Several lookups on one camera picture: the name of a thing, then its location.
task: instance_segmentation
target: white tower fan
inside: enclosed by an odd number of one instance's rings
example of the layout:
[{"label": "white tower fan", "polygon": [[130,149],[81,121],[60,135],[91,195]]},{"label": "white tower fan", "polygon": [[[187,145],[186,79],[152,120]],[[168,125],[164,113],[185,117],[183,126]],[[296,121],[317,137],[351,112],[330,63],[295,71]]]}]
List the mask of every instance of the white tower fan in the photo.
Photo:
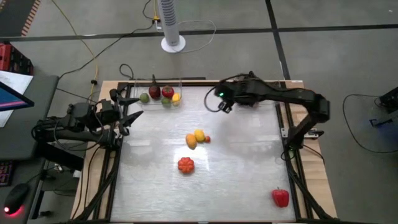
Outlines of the white tower fan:
[{"label": "white tower fan", "polygon": [[164,38],[160,44],[168,53],[178,53],[185,47],[185,39],[178,31],[174,0],[157,0]]}]

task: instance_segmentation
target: paper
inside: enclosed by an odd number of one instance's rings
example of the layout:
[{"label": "paper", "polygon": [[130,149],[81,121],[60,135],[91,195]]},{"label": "paper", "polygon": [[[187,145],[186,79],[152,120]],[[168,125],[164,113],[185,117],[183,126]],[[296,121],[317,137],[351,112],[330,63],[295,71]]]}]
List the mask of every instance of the paper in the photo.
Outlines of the paper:
[{"label": "paper", "polygon": [[[30,75],[20,75],[12,72],[0,71],[0,82],[3,82],[22,95],[25,93],[25,90],[32,79],[33,76]],[[13,110],[0,112],[0,128],[3,128],[6,125],[12,112]]]}]

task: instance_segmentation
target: gray floor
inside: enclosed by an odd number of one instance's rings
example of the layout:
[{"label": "gray floor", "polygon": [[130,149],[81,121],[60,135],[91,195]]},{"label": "gray floor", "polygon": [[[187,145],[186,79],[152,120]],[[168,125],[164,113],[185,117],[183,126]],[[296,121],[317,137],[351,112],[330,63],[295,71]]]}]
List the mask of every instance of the gray floor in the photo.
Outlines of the gray floor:
[{"label": "gray floor", "polygon": [[[145,27],[148,21],[141,14],[144,3],[59,1],[79,34],[130,32]],[[283,0],[272,1],[272,5],[279,27],[398,23],[395,1]],[[211,19],[219,28],[271,26],[264,1],[178,1],[177,9],[180,21]],[[211,27],[197,25],[182,29]],[[28,36],[46,35],[72,35],[50,1],[42,1],[28,33]],[[374,154],[358,147],[343,120],[341,104],[350,93],[381,95],[396,87],[398,30],[289,32],[281,33],[280,37],[292,79],[304,80],[306,87],[331,101],[331,121],[319,128],[326,132],[320,142],[338,216],[349,221],[395,223],[398,154]],[[209,35],[188,36],[187,48],[194,49],[209,38]],[[130,64],[137,78],[147,78],[154,73],[159,78],[217,79],[253,70],[261,78],[283,79],[271,33],[216,35],[211,45],[201,51],[180,55],[164,53],[160,50],[160,40],[160,37],[142,37],[117,43],[98,59],[99,82],[125,80],[118,70],[121,63]],[[98,53],[112,41],[89,40],[88,44]],[[77,40],[13,44],[32,59],[37,73],[46,75],[60,75],[90,59],[90,54]],[[66,76],[58,87],[88,96],[93,75],[92,63]],[[81,99],[57,92],[50,114],[64,115],[67,105],[78,101]],[[350,125],[363,144],[377,151],[391,150],[391,144],[386,144],[382,135],[368,126],[367,117],[377,110],[373,99],[352,98],[346,110]],[[46,197],[43,207],[51,205],[53,200],[56,198]],[[70,213],[71,205],[67,203],[63,215]]]}]

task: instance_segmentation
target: keyboard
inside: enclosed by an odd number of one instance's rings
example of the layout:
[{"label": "keyboard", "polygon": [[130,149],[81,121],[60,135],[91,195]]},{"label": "keyboard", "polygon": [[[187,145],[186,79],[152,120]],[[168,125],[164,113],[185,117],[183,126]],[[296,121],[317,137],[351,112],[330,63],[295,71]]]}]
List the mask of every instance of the keyboard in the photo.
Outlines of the keyboard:
[{"label": "keyboard", "polygon": [[14,166],[13,161],[0,161],[0,187],[11,185]]}]

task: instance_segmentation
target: small red fruit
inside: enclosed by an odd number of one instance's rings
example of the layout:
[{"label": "small red fruit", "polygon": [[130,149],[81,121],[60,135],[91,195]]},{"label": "small red fruit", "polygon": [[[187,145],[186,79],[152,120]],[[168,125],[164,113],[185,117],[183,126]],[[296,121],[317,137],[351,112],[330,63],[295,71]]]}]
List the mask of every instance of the small red fruit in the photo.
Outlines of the small red fruit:
[{"label": "small red fruit", "polygon": [[275,204],[280,207],[287,207],[289,204],[289,192],[287,190],[276,189],[272,191],[272,198]]},{"label": "small red fruit", "polygon": [[174,90],[173,87],[171,86],[165,86],[162,89],[162,95],[166,98],[171,98],[174,95]]},{"label": "small red fruit", "polygon": [[195,164],[189,157],[183,157],[178,162],[178,169],[184,174],[192,172],[194,168]]}]

